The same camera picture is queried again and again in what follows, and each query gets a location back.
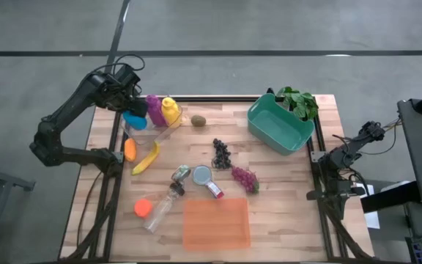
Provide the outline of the black aluminium frame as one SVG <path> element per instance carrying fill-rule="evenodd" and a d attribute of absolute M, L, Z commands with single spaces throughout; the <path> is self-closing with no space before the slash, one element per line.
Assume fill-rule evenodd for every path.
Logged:
<path fill-rule="evenodd" d="M 141 174 L 131 175 L 126 164 L 119 187 L 113 235 L 100 231 L 95 254 L 87 263 L 271 263 L 323 262 L 329 256 L 348 257 L 351 251 L 333 225 L 321 222 L 315 201 L 306 199 L 314 187 L 310 148 L 282 156 L 252 136 L 247 112 L 255 95 L 180 95 L 183 124 L 163 140 L 156 160 Z M 204 127 L 192 126 L 193 115 L 206 118 Z M 150 233 L 133 212 L 137 199 L 158 201 L 180 165 L 209 164 L 213 139 L 223 140 L 234 164 L 255 172 L 259 193 L 248 198 L 251 245 L 247 249 L 188 251 L 182 245 L 183 208 L 189 199 L 207 199 L 209 191 L 188 181 L 183 199 L 174 203 L 157 231 Z"/>

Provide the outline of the blue plastic bottle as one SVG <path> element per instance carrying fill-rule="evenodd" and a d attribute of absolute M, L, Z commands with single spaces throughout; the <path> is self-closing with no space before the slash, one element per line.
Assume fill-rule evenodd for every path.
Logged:
<path fill-rule="evenodd" d="M 130 111 L 125 111 L 122 116 L 125 123 L 134 130 L 141 131 L 147 127 L 147 119 L 145 117 L 138 117 L 133 115 Z"/>

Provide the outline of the dark purple grape bunch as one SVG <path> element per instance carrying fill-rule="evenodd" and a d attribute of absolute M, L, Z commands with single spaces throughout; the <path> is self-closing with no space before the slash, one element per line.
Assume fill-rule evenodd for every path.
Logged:
<path fill-rule="evenodd" d="M 213 139 L 215 157 L 212 159 L 212 167 L 215 169 L 230 169 L 232 166 L 228 146 L 220 139 Z"/>

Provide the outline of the teal plastic bin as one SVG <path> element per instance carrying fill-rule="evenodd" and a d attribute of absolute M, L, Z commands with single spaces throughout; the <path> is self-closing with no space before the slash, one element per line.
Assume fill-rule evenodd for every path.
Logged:
<path fill-rule="evenodd" d="M 302 148 L 314 132 L 314 122 L 302 121 L 276 102 L 271 93 L 262 95 L 247 112 L 248 130 L 281 155 Z"/>

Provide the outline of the white paper sheet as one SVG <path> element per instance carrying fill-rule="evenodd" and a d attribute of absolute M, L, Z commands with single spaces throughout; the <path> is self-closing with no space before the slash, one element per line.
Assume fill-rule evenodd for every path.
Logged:
<path fill-rule="evenodd" d="M 356 183 L 355 185 L 357 187 L 362 188 L 363 190 L 366 190 L 366 188 L 364 187 L 362 183 Z M 373 185 L 367 185 L 367 189 L 369 190 L 370 194 L 375 194 Z M 364 213 L 364 217 L 366 220 L 366 225 L 369 229 L 375 229 L 375 230 L 380 229 L 380 221 L 379 221 L 378 212 L 374 211 L 370 213 Z"/>

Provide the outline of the yellow banana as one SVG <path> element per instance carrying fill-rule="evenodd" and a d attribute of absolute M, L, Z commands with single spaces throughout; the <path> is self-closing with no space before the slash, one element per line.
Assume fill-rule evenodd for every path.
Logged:
<path fill-rule="evenodd" d="M 152 162 L 158 157 L 160 152 L 160 144 L 158 142 L 154 142 L 152 150 L 148 153 L 148 155 L 141 160 L 131 172 L 131 175 L 139 175 L 144 172 Z"/>

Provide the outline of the purple plastic bottle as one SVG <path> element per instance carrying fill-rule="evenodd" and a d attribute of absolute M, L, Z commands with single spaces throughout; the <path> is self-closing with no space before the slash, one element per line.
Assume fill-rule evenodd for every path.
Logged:
<path fill-rule="evenodd" d="M 159 99 L 156 95 L 148 95 L 146 97 L 146 102 L 148 105 L 147 111 L 153 124 L 158 127 L 167 126 L 166 120 L 161 111 L 161 99 Z"/>

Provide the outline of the clear plastic container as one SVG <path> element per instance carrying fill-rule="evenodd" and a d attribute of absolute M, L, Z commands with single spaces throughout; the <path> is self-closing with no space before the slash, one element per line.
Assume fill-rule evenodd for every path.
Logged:
<path fill-rule="evenodd" d="M 123 131 L 127 134 L 129 138 L 133 138 L 137 145 L 148 145 L 153 142 L 162 142 L 163 140 L 170 137 L 170 135 L 175 132 L 178 128 L 170 128 L 168 125 L 164 127 L 158 127 L 153 124 L 149 114 L 145 117 L 147 119 L 147 127 L 144 130 L 137 131 L 131 128 L 125 123 L 125 120 L 122 116 L 121 127 Z"/>

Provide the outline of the yellow plastic bottle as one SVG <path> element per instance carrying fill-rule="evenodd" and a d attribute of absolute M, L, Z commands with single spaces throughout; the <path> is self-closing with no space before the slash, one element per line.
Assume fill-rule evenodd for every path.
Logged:
<path fill-rule="evenodd" d="M 182 112 L 173 98 L 166 97 L 162 99 L 161 111 L 166 124 L 170 128 L 178 128 L 180 126 Z"/>

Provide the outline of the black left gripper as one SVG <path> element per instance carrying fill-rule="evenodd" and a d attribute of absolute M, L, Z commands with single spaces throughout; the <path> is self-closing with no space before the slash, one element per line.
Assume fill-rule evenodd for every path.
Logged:
<path fill-rule="evenodd" d="M 123 65 L 115 74 L 104 74 L 106 82 L 101 86 L 96 106 L 111 111 L 128 111 L 131 115 L 144 118 L 148 105 L 138 99 L 135 86 L 141 80 L 129 65 Z"/>

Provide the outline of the red grape bunch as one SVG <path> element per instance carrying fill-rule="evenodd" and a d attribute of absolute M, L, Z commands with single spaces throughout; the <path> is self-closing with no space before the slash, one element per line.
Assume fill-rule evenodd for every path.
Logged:
<path fill-rule="evenodd" d="M 232 176 L 244 189 L 247 194 L 259 193 L 259 181 L 253 172 L 249 172 L 237 166 L 232 167 Z"/>

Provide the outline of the translucent orange plastic box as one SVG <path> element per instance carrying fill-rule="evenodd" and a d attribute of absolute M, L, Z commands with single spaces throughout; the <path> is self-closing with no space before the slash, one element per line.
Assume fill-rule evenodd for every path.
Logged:
<path fill-rule="evenodd" d="M 188 251 L 246 249 L 251 245 L 248 200 L 190 199 L 183 208 L 182 245 Z"/>

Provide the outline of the green leafy plant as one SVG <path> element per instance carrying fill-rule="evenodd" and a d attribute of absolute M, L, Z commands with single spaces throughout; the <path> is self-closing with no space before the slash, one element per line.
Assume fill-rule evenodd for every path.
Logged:
<path fill-rule="evenodd" d="M 283 98 L 282 105 L 302 121 L 313 120 L 318 115 L 319 107 L 314 96 L 309 92 L 283 87 L 279 89 L 276 96 Z"/>

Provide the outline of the silver tin can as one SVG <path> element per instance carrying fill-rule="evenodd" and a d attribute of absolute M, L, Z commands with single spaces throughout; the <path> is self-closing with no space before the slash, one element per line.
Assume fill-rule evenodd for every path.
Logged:
<path fill-rule="evenodd" d="M 224 197 L 223 191 L 212 181 L 212 170 L 205 165 L 196 166 L 193 170 L 193 182 L 204 186 L 216 199 Z"/>

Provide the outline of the orange round fruit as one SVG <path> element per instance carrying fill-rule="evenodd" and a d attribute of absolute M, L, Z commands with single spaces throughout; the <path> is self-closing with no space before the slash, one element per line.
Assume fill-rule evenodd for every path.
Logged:
<path fill-rule="evenodd" d="M 139 199 L 134 205 L 134 213 L 141 218 L 146 218 L 152 211 L 152 203 L 145 198 Z"/>

